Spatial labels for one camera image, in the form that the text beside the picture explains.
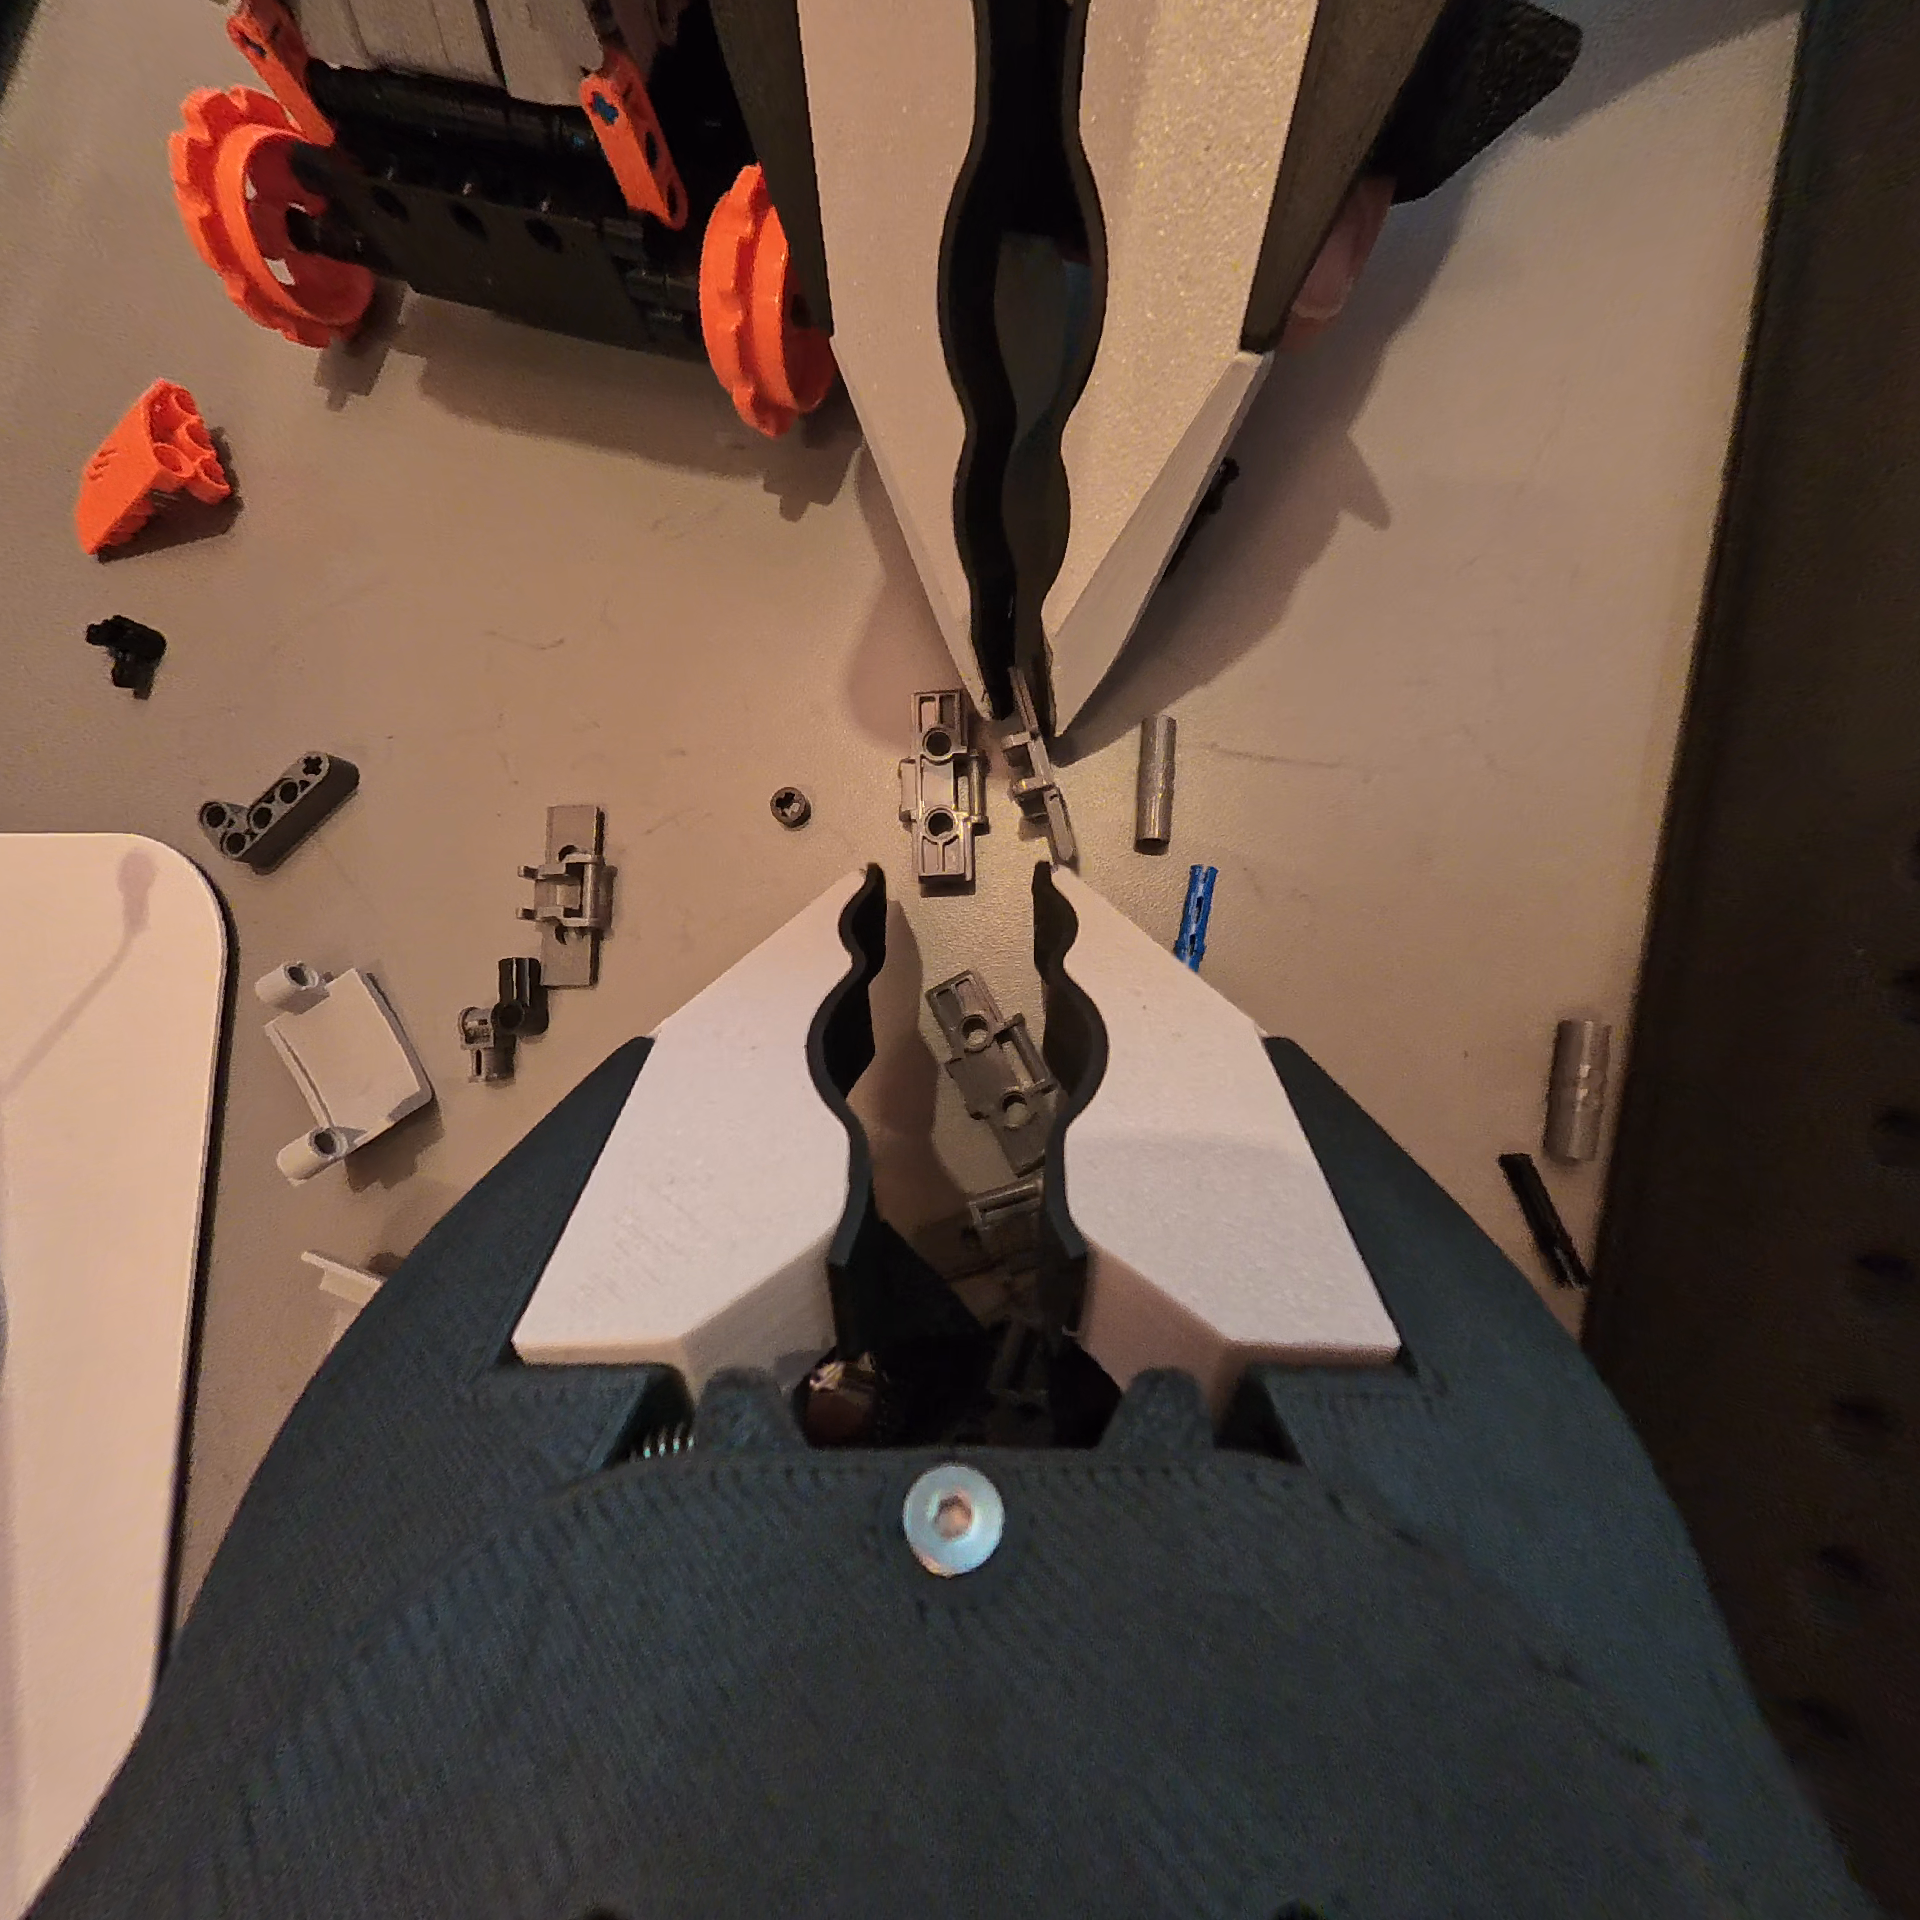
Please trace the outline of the black dimpled mat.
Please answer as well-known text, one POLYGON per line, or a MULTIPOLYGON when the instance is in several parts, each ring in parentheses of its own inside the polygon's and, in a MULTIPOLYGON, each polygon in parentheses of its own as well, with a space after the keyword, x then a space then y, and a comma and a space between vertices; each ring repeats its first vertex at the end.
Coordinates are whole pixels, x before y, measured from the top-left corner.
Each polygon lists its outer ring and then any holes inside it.
POLYGON ((1590 1355, 1845 1864, 1914 1916, 1917 4, 1809 4, 1590 1355))

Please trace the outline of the orange toy gear wheel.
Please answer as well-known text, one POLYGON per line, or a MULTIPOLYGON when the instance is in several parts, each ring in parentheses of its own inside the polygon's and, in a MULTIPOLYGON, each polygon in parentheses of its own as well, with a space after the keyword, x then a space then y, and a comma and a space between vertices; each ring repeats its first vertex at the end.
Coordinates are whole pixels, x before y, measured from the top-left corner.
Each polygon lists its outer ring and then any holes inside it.
POLYGON ((738 418, 783 436, 830 395, 837 364, 809 322, 793 256, 757 162, 742 168, 704 228, 698 317, 711 370, 738 418))
POLYGON ((354 337, 374 296, 369 270, 301 251, 288 220, 326 201, 293 169, 301 142, 280 106, 252 86, 199 86, 168 134, 182 228, 229 300, 280 339, 326 348, 354 337))

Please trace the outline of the long black toy pin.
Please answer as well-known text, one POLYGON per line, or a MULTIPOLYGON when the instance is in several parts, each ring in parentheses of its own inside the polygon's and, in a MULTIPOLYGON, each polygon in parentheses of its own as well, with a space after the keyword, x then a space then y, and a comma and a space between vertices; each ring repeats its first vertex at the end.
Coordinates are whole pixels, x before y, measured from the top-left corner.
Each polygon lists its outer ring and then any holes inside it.
POLYGON ((1576 1250, 1572 1233, 1548 1192, 1544 1177, 1532 1155, 1504 1152, 1497 1157, 1500 1173, 1512 1193, 1532 1246, 1536 1248, 1552 1282, 1561 1289, 1586 1292, 1593 1281, 1576 1250))

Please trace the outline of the wooden book stand white base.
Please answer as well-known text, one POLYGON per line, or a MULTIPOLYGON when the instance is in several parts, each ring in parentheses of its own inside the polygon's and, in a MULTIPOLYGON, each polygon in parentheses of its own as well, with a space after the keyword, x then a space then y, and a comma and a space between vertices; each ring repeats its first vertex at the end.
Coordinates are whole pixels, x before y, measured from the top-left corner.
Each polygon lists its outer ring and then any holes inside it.
POLYGON ((2 840, 2 1817, 24 1905, 128 1753, 173 1602, 223 912, 128 832, 2 840))

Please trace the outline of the orange triangular toy piece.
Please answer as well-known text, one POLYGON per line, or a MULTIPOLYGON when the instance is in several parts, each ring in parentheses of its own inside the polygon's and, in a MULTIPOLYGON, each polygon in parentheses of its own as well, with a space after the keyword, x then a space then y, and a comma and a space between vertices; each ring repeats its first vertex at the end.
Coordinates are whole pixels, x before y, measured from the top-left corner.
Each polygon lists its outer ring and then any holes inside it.
POLYGON ((218 507, 232 499, 232 476, 192 392, 159 378, 80 468, 73 513, 80 554, 95 561, 132 542, 157 509, 181 499, 218 507))

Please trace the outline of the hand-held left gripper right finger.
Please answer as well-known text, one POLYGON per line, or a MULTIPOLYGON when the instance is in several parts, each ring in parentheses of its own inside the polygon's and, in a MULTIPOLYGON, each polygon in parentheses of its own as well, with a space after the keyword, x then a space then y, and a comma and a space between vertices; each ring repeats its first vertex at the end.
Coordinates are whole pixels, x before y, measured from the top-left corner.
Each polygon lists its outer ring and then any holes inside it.
POLYGON ((1261 1028, 1096 890, 1037 867, 1047 1201, 1073 1338, 1117 1386, 1254 1362, 1376 1368, 1400 1334, 1261 1028))

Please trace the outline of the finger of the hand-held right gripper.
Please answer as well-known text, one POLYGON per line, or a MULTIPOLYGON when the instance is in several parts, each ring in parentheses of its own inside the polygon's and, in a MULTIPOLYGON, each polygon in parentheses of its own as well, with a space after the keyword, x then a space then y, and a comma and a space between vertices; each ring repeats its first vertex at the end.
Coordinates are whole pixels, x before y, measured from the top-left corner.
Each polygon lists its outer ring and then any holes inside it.
POLYGON ((1066 542, 1045 598, 1066 729, 1264 385, 1240 328, 1314 3, 1093 3, 1076 131, 1103 235, 1088 381, 1062 428, 1066 542))
POLYGON ((1050 4, 801 3, 831 348, 958 674, 1050 723, 1050 4))

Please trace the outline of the light grey angled toy piece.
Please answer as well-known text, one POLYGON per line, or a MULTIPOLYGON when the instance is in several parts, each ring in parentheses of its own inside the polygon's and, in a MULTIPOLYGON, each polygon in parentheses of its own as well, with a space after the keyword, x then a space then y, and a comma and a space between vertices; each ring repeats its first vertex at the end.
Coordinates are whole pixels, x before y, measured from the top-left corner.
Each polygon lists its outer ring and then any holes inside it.
POLYGON ((289 1185, 432 1105, 425 1068, 369 974, 289 963, 261 976, 253 993, 272 1010, 265 1035, 310 1110, 310 1130, 276 1155, 289 1185))

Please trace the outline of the dark grey toy beam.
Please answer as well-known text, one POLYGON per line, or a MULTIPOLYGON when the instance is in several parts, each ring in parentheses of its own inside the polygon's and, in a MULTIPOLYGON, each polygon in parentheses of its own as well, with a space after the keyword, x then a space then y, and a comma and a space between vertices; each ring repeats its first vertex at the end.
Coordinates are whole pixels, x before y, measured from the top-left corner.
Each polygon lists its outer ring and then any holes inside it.
POLYGON ((207 844, 252 873, 273 873, 358 786, 349 760, 306 753, 249 802, 206 800, 199 827, 207 844))

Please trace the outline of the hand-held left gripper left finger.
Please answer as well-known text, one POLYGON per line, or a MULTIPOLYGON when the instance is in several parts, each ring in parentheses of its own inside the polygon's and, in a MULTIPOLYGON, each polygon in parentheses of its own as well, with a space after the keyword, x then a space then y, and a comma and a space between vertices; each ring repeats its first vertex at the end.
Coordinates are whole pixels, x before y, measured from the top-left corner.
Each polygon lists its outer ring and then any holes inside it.
POLYGON ((794 1382, 833 1344, 831 1284, 872 1204, 849 1091, 872 1060, 880 867, 813 904, 660 1021, 511 1346, 794 1382))

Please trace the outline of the black grey toy robot vehicle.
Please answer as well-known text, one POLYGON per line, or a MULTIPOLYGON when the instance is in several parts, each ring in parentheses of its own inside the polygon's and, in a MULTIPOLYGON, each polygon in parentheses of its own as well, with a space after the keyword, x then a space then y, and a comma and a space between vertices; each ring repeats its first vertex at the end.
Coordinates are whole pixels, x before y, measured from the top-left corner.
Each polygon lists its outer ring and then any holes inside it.
POLYGON ((225 4, 326 201, 295 248, 421 297, 704 360, 712 205, 757 162, 831 337, 794 4, 225 4))

